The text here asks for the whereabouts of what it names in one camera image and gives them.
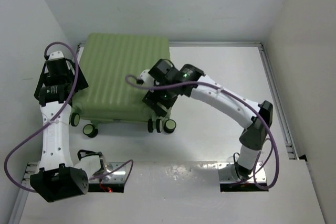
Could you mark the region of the green hard-shell suitcase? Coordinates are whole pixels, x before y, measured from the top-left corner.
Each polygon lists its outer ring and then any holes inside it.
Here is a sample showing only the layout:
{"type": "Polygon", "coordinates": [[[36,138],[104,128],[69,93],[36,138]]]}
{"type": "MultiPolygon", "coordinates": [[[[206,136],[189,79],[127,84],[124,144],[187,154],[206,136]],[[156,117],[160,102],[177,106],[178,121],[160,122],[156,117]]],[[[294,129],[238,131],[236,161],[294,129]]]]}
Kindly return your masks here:
{"type": "Polygon", "coordinates": [[[147,91],[126,83],[129,74],[139,76],[158,60],[169,61],[169,40],[162,36],[90,33],[78,62],[88,87],[72,99],[73,113],[88,120],[83,127],[87,137],[98,135],[98,125],[113,121],[144,123],[148,132],[172,133],[177,123],[157,116],[142,99],[147,91]]]}

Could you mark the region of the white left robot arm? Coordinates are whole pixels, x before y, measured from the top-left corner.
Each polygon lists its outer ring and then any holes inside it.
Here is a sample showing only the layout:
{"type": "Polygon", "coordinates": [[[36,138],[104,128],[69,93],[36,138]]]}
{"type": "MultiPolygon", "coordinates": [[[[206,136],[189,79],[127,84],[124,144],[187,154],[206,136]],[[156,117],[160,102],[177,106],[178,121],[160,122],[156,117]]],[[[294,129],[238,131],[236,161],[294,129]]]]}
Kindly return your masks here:
{"type": "Polygon", "coordinates": [[[69,148],[69,126],[79,123],[72,113],[72,103],[66,102],[72,87],[83,90],[88,84],[80,73],[74,84],[74,62],[66,58],[45,61],[34,93],[43,117],[43,150],[38,172],[31,175],[31,187],[47,202],[85,195],[89,179],[104,170],[103,154],[79,151],[79,163],[74,164],[69,148]]]}

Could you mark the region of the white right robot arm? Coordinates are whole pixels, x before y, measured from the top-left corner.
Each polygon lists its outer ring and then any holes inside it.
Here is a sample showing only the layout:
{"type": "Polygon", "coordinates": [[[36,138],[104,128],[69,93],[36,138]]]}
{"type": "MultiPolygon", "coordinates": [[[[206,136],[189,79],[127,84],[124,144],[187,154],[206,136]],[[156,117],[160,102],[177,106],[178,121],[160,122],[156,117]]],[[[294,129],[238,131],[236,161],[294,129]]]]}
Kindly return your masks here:
{"type": "Polygon", "coordinates": [[[257,103],[232,93],[217,84],[205,72],[191,64],[177,69],[168,61],[160,59],[139,75],[137,83],[155,87],[148,91],[143,102],[158,116],[166,116],[179,95],[202,101],[223,112],[236,121],[243,132],[239,137],[242,146],[234,165],[236,179],[247,178],[257,160],[272,125],[273,105],[265,100],[257,103]]]}

